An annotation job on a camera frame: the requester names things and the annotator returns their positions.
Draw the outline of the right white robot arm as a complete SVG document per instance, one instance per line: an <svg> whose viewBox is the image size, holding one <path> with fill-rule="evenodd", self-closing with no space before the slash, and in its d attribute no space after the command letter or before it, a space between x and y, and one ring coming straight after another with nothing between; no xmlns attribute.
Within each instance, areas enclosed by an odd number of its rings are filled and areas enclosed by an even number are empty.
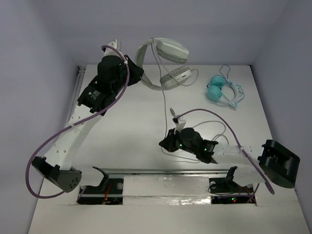
<svg viewBox="0 0 312 234"><path fill-rule="evenodd" d="M226 145L203 139L193 128L185 128L170 129L159 145L171 153L191 153L206 164L232 164L225 179L226 188L232 192L255 183L295 187L300 158L275 140L268 139L262 146Z"/></svg>

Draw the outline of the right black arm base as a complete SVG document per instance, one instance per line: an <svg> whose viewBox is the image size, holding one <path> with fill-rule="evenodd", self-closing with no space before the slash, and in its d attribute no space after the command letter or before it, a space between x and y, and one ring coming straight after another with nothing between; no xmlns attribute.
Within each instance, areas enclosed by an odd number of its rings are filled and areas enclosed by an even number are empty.
<svg viewBox="0 0 312 234"><path fill-rule="evenodd" d="M254 188L242 187L234 182L237 166L231 167L225 177L209 178L207 191L211 195L211 204L256 204Z"/></svg>

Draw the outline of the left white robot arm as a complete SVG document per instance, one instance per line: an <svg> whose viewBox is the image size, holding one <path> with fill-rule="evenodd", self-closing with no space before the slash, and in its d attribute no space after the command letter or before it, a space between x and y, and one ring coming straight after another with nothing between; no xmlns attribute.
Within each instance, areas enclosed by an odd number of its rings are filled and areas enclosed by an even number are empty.
<svg viewBox="0 0 312 234"><path fill-rule="evenodd" d="M125 88L141 81L143 62L128 56L104 56L97 65L97 74L84 88L64 129L46 140L55 143L43 156L35 151L27 165L35 168L45 179L69 193L81 181L82 172L73 167L76 154L94 125L120 99Z"/></svg>

